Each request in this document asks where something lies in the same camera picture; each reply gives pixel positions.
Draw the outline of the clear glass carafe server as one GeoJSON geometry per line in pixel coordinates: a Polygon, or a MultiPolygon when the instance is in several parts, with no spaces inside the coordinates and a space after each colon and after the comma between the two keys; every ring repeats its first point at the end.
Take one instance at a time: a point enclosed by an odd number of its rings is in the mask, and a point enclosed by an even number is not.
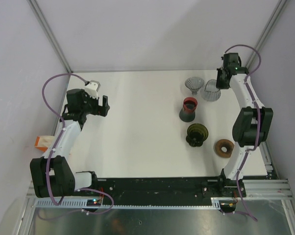
{"type": "Polygon", "coordinates": [[[217,101],[221,96],[221,90],[216,87],[215,79],[209,80],[200,90],[201,97],[209,102],[217,101]]]}

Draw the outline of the clear glass dripper cone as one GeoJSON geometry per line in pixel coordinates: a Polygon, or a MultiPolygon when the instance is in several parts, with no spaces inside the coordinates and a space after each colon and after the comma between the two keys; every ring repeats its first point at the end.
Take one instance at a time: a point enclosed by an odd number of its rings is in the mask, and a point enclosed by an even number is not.
{"type": "Polygon", "coordinates": [[[202,88],[203,85],[204,80],[201,77],[189,77],[185,81],[185,86],[192,92],[192,95],[197,95],[198,91],[202,88]]]}

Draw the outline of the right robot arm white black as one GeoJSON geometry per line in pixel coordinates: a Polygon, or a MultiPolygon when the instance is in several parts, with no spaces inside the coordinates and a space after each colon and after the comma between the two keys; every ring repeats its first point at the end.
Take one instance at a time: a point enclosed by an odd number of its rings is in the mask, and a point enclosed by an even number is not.
{"type": "Polygon", "coordinates": [[[267,139],[273,110],[266,108],[258,98],[251,83],[251,73],[242,66],[238,53],[225,53],[222,60],[222,67],[217,69],[216,87],[233,90],[240,112],[232,128],[234,148],[229,162],[221,170],[217,192],[221,196],[240,196],[245,191],[244,165],[249,154],[267,139]]]}

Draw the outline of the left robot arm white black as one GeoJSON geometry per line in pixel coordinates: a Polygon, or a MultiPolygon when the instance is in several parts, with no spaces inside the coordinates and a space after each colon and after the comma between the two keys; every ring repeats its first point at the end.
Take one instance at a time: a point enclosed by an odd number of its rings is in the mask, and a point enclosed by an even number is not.
{"type": "Polygon", "coordinates": [[[84,89],[72,89],[67,91],[66,98],[57,136],[42,157],[30,162],[34,191],[39,198],[74,196],[79,189],[92,196],[99,190],[95,172],[74,173],[68,158],[87,116],[107,116],[108,97],[104,95],[100,105],[99,99],[92,98],[84,89]]]}

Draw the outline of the red black coffee dripper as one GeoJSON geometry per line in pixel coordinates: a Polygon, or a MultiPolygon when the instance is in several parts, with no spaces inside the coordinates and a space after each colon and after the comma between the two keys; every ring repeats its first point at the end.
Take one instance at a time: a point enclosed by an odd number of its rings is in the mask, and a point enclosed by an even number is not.
{"type": "Polygon", "coordinates": [[[179,117],[183,122],[191,122],[195,119],[197,108],[197,100],[193,97],[187,97],[183,100],[179,117]]]}

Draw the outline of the olive green dripper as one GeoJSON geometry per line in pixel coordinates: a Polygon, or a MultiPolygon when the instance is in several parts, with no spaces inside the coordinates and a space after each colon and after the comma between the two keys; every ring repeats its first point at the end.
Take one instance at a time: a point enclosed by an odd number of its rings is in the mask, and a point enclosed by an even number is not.
{"type": "Polygon", "coordinates": [[[187,128],[186,142],[191,147],[201,147],[208,136],[209,132],[204,125],[194,123],[187,128]]]}

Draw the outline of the orange white box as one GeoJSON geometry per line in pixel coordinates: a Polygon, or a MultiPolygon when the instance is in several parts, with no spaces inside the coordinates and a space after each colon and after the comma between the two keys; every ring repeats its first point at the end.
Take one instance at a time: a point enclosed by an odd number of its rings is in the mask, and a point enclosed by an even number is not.
{"type": "Polygon", "coordinates": [[[54,140],[54,136],[37,136],[34,147],[45,152],[54,140]]]}

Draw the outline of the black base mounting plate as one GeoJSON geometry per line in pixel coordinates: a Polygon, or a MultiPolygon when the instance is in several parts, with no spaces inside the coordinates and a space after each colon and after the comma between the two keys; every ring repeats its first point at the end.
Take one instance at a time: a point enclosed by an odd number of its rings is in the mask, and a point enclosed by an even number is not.
{"type": "Polygon", "coordinates": [[[218,185],[219,177],[178,177],[178,178],[102,178],[91,184],[91,189],[103,190],[111,204],[115,200],[152,201],[161,199],[233,198],[246,197],[231,195],[234,186],[222,193],[218,185]]]}

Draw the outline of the right aluminium frame post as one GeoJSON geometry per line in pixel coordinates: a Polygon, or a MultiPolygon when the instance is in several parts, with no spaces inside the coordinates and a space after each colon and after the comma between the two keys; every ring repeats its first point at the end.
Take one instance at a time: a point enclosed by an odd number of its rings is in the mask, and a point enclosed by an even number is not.
{"type": "MultiPolygon", "coordinates": [[[[268,40],[269,36],[271,35],[272,31],[274,30],[275,26],[278,24],[279,19],[281,18],[282,14],[284,13],[289,0],[279,0],[276,4],[273,12],[271,13],[267,23],[263,27],[263,30],[254,45],[254,49],[261,52],[262,48],[265,46],[266,41],[268,40]]],[[[245,66],[248,70],[252,70],[252,66],[254,62],[257,60],[257,54],[254,50],[251,50],[251,53],[246,61],[245,66]]]]}

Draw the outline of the aluminium frame post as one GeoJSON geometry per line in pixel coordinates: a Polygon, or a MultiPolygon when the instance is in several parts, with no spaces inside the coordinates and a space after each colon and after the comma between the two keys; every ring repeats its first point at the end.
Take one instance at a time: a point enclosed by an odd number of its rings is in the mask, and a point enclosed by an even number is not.
{"type": "Polygon", "coordinates": [[[60,60],[62,66],[65,68],[66,72],[72,72],[72,69],[59,45],[43,11],[41,10],[38,2],[36,0],[27,0],[31,10],[34,13],[39,25],[41,26],[43,32],[45,33],[51,47],[53,48],[56,56],[60,60]]]}
{"type": "MultiPolygon", "coordinates": [[[[266,41],[268,40],[269,36],[271,35],[272,31],[274,30],[275,26],[278,24],[279,19],[281,18],[282,14],[284,13],[289,0],[279,0],[276,4],[273,12],[271,13],[267,23],[263,27],[263,30],[254,45],[254,49],[261,52],[262,48],[265,46],[266,41]]],[[[251,53],[246,61],[245,66],[248,70],[252,70],[252,66],[254,62],[257,60],[257,54],[254,50],[251,50],[251,53]]]]}

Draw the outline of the left aluminium frame post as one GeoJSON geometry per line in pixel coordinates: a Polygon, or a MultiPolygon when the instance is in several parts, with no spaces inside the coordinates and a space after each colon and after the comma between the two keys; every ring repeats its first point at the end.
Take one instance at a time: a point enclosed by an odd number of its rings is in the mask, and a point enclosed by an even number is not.
{"type": "Polygon", "coordinates": [[[45,33],[51,47],[53,48],[56,56],[60,60],[62,66],[65,68],[66,72],[72,72],[72,69],[59,45],[43,11],[41,10],[38,2],[36,0],[27,0],[31,10],[34,13],[39,25],[41,26],[43,32],[45,33]]]}

